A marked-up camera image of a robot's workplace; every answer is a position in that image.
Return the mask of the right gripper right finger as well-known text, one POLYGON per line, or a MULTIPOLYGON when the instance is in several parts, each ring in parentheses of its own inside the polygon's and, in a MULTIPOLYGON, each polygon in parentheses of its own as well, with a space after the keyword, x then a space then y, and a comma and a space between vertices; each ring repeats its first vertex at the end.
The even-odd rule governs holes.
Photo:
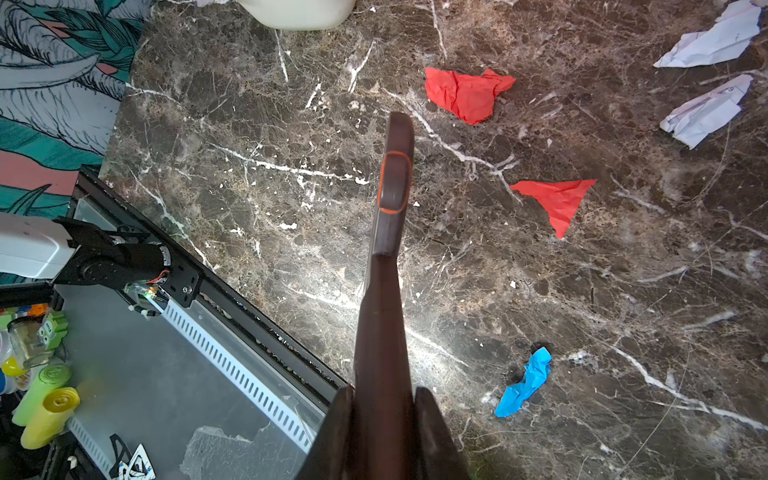
POLYGON ((414 397, 418 438, 418 478, 427 480, 469 480, 467 466, 432 392, 417 387, 414 397))

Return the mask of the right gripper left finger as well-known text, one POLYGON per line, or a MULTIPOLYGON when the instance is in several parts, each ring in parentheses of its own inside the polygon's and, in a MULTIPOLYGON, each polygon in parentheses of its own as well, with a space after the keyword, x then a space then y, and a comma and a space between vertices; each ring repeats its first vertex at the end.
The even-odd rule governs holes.
POLYGON ((337 391, 296 480, 341 480, 351 438, 354 388, 337 391))

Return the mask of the dark brown hand brush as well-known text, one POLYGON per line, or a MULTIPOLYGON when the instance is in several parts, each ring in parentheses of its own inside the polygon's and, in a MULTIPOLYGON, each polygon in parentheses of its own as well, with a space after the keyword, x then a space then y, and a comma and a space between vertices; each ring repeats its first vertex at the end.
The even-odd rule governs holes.
POLYGON ((392 112, 374 203, 370 259, 355 350, 353 479, 413 474, 413 394, 397 257, 413 182, 414 128, 392 112))

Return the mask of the blue paper scrap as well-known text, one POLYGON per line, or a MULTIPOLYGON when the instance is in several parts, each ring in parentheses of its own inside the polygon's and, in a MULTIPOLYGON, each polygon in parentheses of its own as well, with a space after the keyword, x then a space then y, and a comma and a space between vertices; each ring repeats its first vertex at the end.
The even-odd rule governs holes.
POLYGON ((494 415, 506 418, 517 413, 523 404, 548 380, 552 355, 546 347, 537 349, 525 365, 523 378, 508 386, 499 401, 494 415))

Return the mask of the cream trash bin with liner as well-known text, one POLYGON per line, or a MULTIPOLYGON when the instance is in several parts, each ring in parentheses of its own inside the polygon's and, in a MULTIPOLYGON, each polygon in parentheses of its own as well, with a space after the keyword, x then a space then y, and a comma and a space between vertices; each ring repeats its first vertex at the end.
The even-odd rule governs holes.
POLYGON ((334 28, 351 14, 355 0, 238 0, 263 25, 291 31, 334 28))

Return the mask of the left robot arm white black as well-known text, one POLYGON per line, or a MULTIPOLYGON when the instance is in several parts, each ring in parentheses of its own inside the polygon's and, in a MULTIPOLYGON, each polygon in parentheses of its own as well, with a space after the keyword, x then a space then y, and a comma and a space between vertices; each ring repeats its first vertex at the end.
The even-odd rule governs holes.
POLYGON ((1 215, 1 271, 54 284, 153 284, 170 276, 171 253, 142 233, 80 220, 1 215))

